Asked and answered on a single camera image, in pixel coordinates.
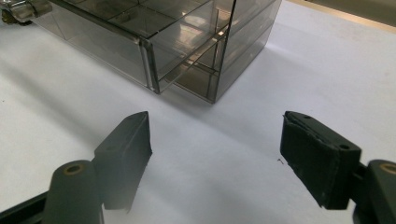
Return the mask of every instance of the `white table surface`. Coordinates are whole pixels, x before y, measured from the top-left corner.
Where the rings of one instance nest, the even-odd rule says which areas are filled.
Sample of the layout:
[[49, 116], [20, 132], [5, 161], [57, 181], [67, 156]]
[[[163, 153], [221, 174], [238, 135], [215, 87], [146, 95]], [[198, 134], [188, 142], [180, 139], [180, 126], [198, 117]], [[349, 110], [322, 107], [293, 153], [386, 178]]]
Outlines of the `white table surface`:
[[396, 35], [283, 2], [266, 49], [215, 104], [156, 95], [43, 29], [0, 25], [0, 211], [147, 110], [153, 156], [131, 213], [106, 223], [352, 223], [316, 204], [284, 159], [286, 110], [396, 161]]

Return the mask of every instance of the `plastic drawer unit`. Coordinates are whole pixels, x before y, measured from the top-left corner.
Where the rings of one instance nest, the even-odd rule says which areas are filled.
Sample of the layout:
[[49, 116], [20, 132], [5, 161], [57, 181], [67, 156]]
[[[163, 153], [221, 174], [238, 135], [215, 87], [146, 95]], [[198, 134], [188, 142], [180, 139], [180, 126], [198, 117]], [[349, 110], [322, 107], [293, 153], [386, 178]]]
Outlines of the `plastic drawer unit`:
[[264, 47], [280, 0], [49, 0], [34, 22], [148, 89], [215, 103]]

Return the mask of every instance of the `white surface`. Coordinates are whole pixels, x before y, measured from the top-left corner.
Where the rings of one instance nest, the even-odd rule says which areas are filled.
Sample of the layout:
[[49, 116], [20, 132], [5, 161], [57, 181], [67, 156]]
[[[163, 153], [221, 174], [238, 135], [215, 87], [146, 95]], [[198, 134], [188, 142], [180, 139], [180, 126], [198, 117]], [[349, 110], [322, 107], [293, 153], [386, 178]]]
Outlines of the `white surface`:
[[322, 121], [363, 163], [396, 161], [395, 58], [396, 35], [283, 2], [266, 49], [208, 105], [155, 95], [34, 25], [0, 26], [0, 211], [147, 110], [154, 154], [131, 213], [107, 223], [352, 223], [354, 203], [320, 209], [278, 161], [282, 115]]

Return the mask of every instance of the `transparent storage box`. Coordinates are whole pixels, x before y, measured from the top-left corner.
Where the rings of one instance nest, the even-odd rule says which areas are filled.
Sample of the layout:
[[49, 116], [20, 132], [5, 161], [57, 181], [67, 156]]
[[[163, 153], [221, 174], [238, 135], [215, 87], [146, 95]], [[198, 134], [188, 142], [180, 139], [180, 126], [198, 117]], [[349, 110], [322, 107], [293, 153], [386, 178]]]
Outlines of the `transparent storage box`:
[[264, 47], [280, 0], [50, 0], [34, 20], [161, 93], [215, 103]]

